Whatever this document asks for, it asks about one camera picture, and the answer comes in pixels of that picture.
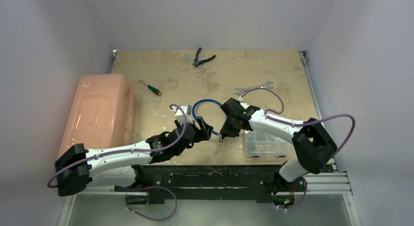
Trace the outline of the blue cable lock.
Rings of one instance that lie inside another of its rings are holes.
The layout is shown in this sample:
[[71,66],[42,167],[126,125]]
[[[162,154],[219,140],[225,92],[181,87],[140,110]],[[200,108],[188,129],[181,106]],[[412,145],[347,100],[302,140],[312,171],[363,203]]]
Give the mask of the blue cable lock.
[[203,117],[208,125],[213,126],[212,134],[219,136],[219,131],[226,115],[220,109],[222,104],[214,99],[201,99],[197,101],[192,108],[192,115],[194,118]]

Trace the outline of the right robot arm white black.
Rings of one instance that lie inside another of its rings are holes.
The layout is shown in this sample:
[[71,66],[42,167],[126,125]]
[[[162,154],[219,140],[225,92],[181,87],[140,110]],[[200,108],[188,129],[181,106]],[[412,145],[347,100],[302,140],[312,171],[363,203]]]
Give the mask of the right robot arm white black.
[[234,98],[227,100],[220,109],[227,117],[220,130],[222,138],[238,137],[241,130],[256,131],[293,145],[296,158],[284,163],[274,177],[279,190],[288,189],[303,175],[319,174],[337,151],[336,143],[315,118],[296,121],[268,115],[265,110]]

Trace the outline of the pair of silver keys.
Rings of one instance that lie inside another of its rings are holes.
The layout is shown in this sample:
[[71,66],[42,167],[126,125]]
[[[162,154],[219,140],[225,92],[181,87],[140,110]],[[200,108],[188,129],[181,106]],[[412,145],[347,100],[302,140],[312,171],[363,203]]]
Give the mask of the pair of silver keys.
[[217,153],[218,153],[218,151],[219,151],[220,147],[222,146],[222,144],[223,144],[223,140],[222,140],[222,139],[220,139],[220,140],[219,140],[219,142],[218,142],[218,145],[217,145],[217,147],[216,147],[215,154],[217,154]]

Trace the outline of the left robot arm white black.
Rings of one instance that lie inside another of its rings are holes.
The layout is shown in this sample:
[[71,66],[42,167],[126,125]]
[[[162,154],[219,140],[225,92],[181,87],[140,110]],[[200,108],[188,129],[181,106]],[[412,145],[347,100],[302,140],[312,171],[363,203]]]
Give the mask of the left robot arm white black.
[[208,141],[213,127],[203,117],[194,121],[179,123],[176,129],[152,136],[145,141],[107,149],[86,149],[84,144],[71,146],[55,161],[56,185],[47,183],[49,188],[57,188],[61,197],[71,196],[85,190],[95,175],[108,170],[132,166],[161,163],[179,156],[195,143]]

